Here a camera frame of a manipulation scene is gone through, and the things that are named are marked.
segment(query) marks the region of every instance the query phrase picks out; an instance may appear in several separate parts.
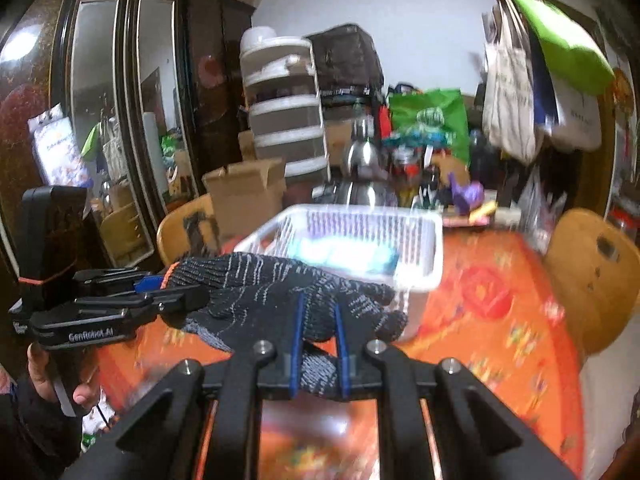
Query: green tote bag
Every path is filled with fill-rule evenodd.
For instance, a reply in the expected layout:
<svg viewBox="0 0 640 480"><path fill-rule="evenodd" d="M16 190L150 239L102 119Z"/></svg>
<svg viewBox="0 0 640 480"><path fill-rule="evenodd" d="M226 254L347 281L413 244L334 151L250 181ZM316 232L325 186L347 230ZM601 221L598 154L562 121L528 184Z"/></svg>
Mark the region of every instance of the green tote bag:
<svg viewBox="0 0 640 480"><path fill-rule="evenodd" d="M389 109L395 130L401 134L427 125L447 136L451 153L469 162L469 129L465 102L460 89L428 90L424 94L389 96Z"/></svg>
<svg viewBox="0 0 640 480"><path fill-rule="evenodd" d="M513 0L540 40L549 70L575 89L600 95L614 79L593 38L564 12L541 0Z"/></svg>

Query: white tote bag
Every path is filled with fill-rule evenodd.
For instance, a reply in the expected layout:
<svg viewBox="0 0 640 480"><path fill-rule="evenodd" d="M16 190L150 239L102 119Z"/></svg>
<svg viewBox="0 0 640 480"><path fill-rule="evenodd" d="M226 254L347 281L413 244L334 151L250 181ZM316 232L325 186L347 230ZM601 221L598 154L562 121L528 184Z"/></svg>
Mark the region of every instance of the white tote bag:
<svg viewBox="0 0 640 480"><path fill-rule="evenodd" d="M573 88L561 77L551 80L558 104L558 124L550 129L552 144L561 152L593 152L602 144L598 98Z"/></svg>
<svg viewBox="0 0 640 480"><path fill-rule="evenodd" d="M482 129L489 142L530 164L543 135L533 123L529 38L511 0L499 3L501 24L497 43L486 44L487 82Z"/></svg>
<svg viewBox="0 0 640 480"><path fill-rule="evenodd" d="M127 176L127 161L122 147L122 134L120 125L115 118L103 121L100 126L105 126L103 132L102 152L107 160L109 178L115 184L124 176Z"/></svg>

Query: mirror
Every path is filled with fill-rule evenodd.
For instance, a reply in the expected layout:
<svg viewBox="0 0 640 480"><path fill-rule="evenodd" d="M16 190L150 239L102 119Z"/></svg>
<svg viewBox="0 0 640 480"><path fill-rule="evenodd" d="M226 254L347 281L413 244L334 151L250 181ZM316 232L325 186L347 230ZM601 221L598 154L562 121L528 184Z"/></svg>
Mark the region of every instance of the mirror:
<svg viewBox="0 0 640 480"><path fill-rule="evenodd" d="M71 53L72 124L89 174L92 210L112 263L135 265L153 252L122 145L115 105L118 0L81 0Z"/></svg>
<svg viewBox="0 0 640 480"><path fill-rule="evenodd" d="M175 65L174 1L140 0L138 84L149 163L164 212L194 197Z"/></svg>

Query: stacked plastic drawers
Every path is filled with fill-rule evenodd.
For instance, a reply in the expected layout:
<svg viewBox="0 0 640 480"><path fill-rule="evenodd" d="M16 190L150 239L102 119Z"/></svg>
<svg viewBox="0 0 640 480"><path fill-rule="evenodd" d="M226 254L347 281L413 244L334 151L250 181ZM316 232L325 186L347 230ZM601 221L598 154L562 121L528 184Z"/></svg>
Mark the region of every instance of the stacked plastic drawers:
<svg viewBox="0 0 640 480"><path fill-rule="evenodd" d="M329 158L311 42L261 40L241 52L240 67L257 158L283 158L288 186L327 181Z"/></svg>

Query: gray knit glove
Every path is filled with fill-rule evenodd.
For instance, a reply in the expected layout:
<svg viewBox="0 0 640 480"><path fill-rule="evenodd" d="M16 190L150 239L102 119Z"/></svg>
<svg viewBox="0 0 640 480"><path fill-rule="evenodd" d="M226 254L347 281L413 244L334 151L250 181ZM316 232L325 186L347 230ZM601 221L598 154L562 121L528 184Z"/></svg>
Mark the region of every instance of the gray knit glove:
<svg viewBox="0 0 640 480"><path fill-rule="evenodd" d="M296 309L303 294L300 386L318 395L331 396L337 387L335 358L310 344L335 335L334 304L387 342L400 337L407 322L405 313L383 306L394 297L389 286L346 280L287 258L249 253L186 258L168 279L168 286L196 283L209 287L209 303L188 315L184 330L223 351L252 346L276 311Z"/></svg>

